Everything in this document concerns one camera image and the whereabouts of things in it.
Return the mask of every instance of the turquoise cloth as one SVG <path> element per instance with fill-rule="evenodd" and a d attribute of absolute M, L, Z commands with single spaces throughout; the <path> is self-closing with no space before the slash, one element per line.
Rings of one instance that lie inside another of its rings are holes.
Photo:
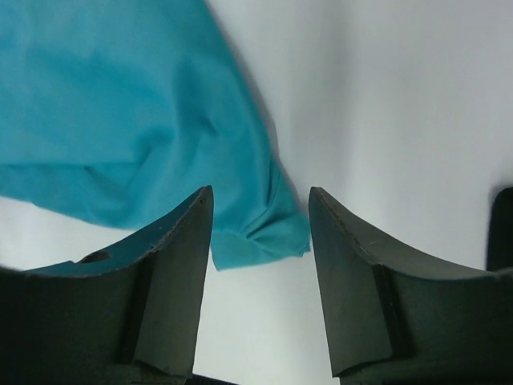
<path fill-rule="evenodd" d="M 139 229 L 209 184 L 217 269 L 309 250 L 202 0 L 0 0 L 1 195 Z"/>

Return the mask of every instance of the black plastic part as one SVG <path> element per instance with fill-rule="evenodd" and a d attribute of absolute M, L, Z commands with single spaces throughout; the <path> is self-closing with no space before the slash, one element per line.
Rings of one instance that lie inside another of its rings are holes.
<path fill-rule="evenodd" d="M 341 383 L 513 383 L 513 270 L 422 253 L 321 188 L 310 193 L 309 213 Z"/>
<path fill-rule="evenodd" d="M 513 267 L 513 188 L 505 188 L 491 208 L 487 270 Z"/>
<path fill-rule="evenodd" d="M 0 268 L 0 383 L 185 383 L 212 213 L 202 188 L 79 263 Z"/>

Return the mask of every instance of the fabric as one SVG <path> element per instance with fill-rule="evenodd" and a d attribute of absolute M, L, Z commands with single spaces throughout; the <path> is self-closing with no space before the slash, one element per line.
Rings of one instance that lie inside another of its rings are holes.
<path fill-rule="evenodd" d="M 139 229 L 209 184 L 217 269 L 309 250 L 202 0 L 0 0 L 0 195 Z"/>

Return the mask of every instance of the white background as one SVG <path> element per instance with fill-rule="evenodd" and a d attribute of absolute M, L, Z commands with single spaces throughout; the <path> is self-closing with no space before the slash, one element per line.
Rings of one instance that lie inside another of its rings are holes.
<path fill-rule="evenodd" d="M 483 268 L 513 184 L 513 2 L 210 0 L 304 205 L 326 188 L 427 253 Z M 0 201 L 0 263 L 80 259 L 126 233 Z M 208 267 L 195 372 L 335 384 L 313 255 Z"/>

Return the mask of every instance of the white surface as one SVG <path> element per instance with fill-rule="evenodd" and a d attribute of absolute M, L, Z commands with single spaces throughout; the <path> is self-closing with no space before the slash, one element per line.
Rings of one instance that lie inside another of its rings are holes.
<path fill-rule="evenodd" d="M 406 243 L 483 267 L 493 192 L 513 184 L 513 2 L 210 3 L 303 203 L 321 185 Z M 0 201 L 0 263 L 79 259 L 122 236 Z M 211 264 L 195 371 L 335 384 L 323 328 L 312 255 L 221 274 Z"/>

